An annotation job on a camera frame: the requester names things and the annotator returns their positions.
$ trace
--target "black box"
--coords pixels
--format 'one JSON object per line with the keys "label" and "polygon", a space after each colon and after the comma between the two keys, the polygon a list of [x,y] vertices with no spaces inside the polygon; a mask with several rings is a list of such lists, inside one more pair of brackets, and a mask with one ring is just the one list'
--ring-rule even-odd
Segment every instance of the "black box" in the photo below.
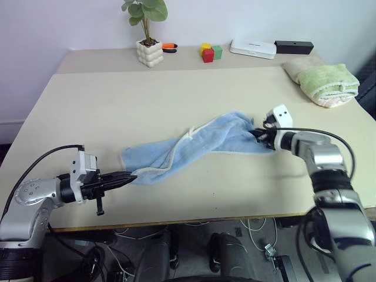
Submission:
{"label": "black box", "polygon": [[306,54],[313,49],[312,42],[306,41],[275,41],[277,54]]}

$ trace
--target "yellow block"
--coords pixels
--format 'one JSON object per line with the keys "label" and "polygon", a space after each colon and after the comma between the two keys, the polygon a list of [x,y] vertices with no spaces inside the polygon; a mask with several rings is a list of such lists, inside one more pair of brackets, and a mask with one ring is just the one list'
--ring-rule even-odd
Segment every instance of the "yellow block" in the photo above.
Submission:
{"label": "yellow block", "polygon": [[202,56],[202,52],[204,52],[205,49],[210,49],[212,47],[209,43],[202,43],[200,48],[200,55]]}

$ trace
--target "white wall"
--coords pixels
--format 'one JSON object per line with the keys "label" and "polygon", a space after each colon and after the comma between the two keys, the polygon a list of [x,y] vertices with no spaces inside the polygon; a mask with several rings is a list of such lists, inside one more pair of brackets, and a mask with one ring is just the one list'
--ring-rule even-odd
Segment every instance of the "white wall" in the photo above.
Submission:
{"label": "white wall", "polygon": [[[132,47],[122,0],[0,1],[0,124],[25,119],[68,49]],[[152,35],[179,45],[312,41],[327,63],[356,72],[376,49],[375,0],[166,0]],[[0,130],[0,143],[14,136]]]}

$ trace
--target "blue towel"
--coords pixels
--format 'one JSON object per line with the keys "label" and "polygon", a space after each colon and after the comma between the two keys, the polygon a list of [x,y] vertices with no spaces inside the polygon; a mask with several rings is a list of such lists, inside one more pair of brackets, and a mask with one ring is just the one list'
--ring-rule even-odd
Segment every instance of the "blue towel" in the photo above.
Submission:
{"label": "blue towel", "polygon": [[191,128],[180,138],[125,148],[124,168],[138,176],[132,184],[153,184],[211,151],[243,155],[273,152],[257,143],[251,130],[252,121],[242,113],[226,113],[196,130]]}

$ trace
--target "green towel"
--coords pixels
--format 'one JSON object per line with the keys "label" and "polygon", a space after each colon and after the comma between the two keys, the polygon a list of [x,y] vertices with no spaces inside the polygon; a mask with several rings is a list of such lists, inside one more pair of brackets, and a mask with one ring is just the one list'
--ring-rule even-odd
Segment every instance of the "green towel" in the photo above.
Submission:
{"label": "green towel", "polygon": [[298,75],[303,92],[313,101],[319,99],[351,98],[358,95],[358,79],[341,63],[314,66]]}

